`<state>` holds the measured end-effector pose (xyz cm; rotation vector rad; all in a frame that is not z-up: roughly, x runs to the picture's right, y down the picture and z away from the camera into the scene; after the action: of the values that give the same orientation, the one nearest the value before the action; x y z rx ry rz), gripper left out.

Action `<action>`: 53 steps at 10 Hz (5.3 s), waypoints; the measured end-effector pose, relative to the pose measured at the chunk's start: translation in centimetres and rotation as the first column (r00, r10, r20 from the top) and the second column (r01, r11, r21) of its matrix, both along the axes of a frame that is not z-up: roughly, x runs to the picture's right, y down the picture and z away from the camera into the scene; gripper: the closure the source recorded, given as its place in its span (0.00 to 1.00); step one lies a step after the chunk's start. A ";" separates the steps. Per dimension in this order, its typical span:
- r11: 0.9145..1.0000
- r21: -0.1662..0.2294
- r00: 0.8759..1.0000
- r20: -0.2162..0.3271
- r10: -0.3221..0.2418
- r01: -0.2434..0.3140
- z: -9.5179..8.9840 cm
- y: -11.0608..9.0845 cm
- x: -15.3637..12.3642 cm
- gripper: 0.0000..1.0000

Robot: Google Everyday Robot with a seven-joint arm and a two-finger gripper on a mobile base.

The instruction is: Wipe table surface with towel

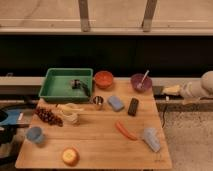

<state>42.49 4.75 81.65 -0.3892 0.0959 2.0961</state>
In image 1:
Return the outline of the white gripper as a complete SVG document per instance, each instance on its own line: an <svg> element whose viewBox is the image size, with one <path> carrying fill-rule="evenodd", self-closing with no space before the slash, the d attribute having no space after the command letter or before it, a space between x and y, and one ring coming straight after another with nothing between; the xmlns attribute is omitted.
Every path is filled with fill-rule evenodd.
<svg viewBox="0 0 213 171"><path fill-rule="evenodd" d="M183 84L181 87L179 85L174 85L163 88L163 93L167 95L178 95L179 91L183 98L192 98L192 94L189 91L189 83Z"/></svg>

